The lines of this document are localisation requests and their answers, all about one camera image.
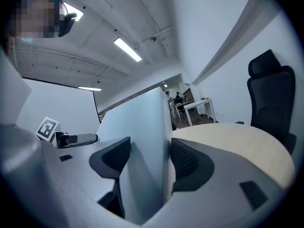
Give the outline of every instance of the ceiling pipe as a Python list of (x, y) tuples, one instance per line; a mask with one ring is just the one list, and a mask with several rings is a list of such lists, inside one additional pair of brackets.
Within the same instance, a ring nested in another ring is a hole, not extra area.
[(163, 42), (161, 29), (160, 29), (159, 26), (157, 25), (156, 20), (155, 20), (153, 14), (152, 14), (152, 11), (151, 11), (151, 9), (150, 9), (150, 7), (149, 7), (147, 1), (146, 1), (146, 0), (143, 0), (143, 2), (144, 2), (144, 4), (145, 4), (147, 10), (149, 11), (150, 16), (152, 17), (152, 20), (153, 20), (153, 22), (154, 22), (154, 24), (155, 24), (155, 26), (156, 26), (156, 28), (157, 28), (157, 30), (158, 30), (158, 33), (159, 33), (159, 35), (160, 35), (160, 37), (161, 37), (161, 44), (162, 44), (163, 48), (165, 49), (166, 57), (168, 57), (168, 52), (167, 52), (167, 48), (166, 48), (166, 46), (165, 46), (165, 44), (164, 44), (164, 42)]
[[(169, 30), (169, 29), (171, 29), (171, 28), (173, 28), (173, 26), (169, 26), (169, 27), (167, 27), (167, 28), (164, 28), (164, 29), (162, 30), (162, 32), (165, 32), (165, 31), (167, 31), (167, 30)], [(149, 40), (151, 37), (157, 36), (159, 33), (160, 33), (160, 31), (157, 32), (157, 33), (155, 33), (155, 34), (153, 34), (153, 35), (151, 35), (151, 36), (149, 36), (149, 37), (147, 37), (146, 39), (142, 40), (140, 43), (136, 44), (133, 48), (139, 46), (139, 45), (140, 45), (141, 43), (143, 43), (143, 42), (146, 42), (146, 41)], [(112, 67), (114, 67), (115, 65), (117, 65), (117, 63), (124, 57), (124, 55), (126, 55), (126, 53), (122, 54), (117, 60), (115, 60), (115, 62), (113, 62), (112, 65), (111, 65), (106, 71), (104, 71), (104, 72), (102, 72), (102, 71), (98, 72), (97, 75), (100, 75), (100, 76), (91, 84), (91, 87), (93, 87), (93, 86), (96, 84), (96, 82), (98, 82), (98, 81), (104, 76), (104, 74), (105, 74), (107, 71), (110, 70), (110, 68), (112, 68)]]

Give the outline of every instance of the white table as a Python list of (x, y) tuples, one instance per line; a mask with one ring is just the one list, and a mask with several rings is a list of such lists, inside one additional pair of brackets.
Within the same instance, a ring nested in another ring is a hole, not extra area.
[(214, 113), (214, 109), (213, 109), (211, 99), (199, 100), (199, 101), (196, 101), (196, 102), (193, 102), (191, 104), (188, 104), (188, 105), (184, 106), (190, 126), (192, 126), (192, 122), (191, 122), (188, 110), (191, 109), (191, 108), (197, 107), (199, 105), (205, 105), (206, 111), (207, 112), (209, 111), (209, 114), (207, 114), (208, 119), (210, 118), (210, 114), (212, 114), (213, 122), (216, 123), (215, 113)]
[(289, 187), (295, 178), (294, 162), (286, 148), (275, 137), (252, 126), (237, 123), (201, 124), (172, 131), (171, 137), (243, 156), (282, 189)]
[(194, 100), (193, 100), (193, 101), (186, 101), (186, 102), (184, 102), (184, 103), (179, 103), (179, 104), (176, 104), (176, 105), (175, 105), (175, 109), (176, 109), (177, 114), (179, 115), (179, 117), (181, 117), (181, 116), (180, 116), (180, 113), (179, 113), (179, 110), (177, 109), (177, 107), (178, 107), (178, 106), (181, 106), (181, 105), (184, 105), (184, 104), (188, 104), (188, 103), (190, 103), (190, 102), (194, 102)]

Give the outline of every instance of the person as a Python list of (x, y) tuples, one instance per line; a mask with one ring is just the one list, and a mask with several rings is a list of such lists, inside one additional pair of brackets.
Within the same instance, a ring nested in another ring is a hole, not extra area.
[(175, 109), (175, 105), (174, 105), (174, 102), (172, 101), (172, 98), (169, 96), (169, 91), (166, 91), (166, 95), (167, 95), (167, 100), (168, 100), (169, 107), (170, 107), (171, 117), (177, 118), (177, 112)]
[(180, 93), (179, 93), (179, 92), (176, 92), (176, 97), (175, 97), (175, 99), (181, 99)]
[(33, 38), (53, 38), (64, 20), (62, 0), (20, 0), (14, 9), (4, 39), (0, 42), (6, 55), (14, 38), (32, 42)]

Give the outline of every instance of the headrest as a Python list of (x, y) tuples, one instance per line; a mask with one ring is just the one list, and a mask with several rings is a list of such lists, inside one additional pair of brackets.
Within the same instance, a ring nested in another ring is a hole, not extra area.
[(274, 53), (269, 49), (249, 62), (248, 72), (250, 77), (256, 78), (274, 73), (280, 66)]

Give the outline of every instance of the ceiling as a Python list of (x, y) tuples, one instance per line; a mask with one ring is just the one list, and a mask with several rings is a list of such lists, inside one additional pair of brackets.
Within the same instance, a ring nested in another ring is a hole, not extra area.
[(160, 87), (164, 92), (166, 92), (167, 89), (172, 88), (172, 86), (178, 85), (180, 81), (181, 81), (181, 76), (178, 75), (176, 77), (172, 77), (172, 78), (169, 78), (169, 79), (163, 81), (160, 84)]
[[(14, 50), (9, 57), (22, 76), (106, 90), (139, 67), (152, 67), (175, 55), (166, 0), (63, 1), (83, 11), (83, 17), (62, 38), (34, 38), (32, 44), (16, 39), (16, 60)], [(157, 40), (151, 42), (151, 36)], [(136, 48), (140, 62), (113, 43), (118, 37)]]

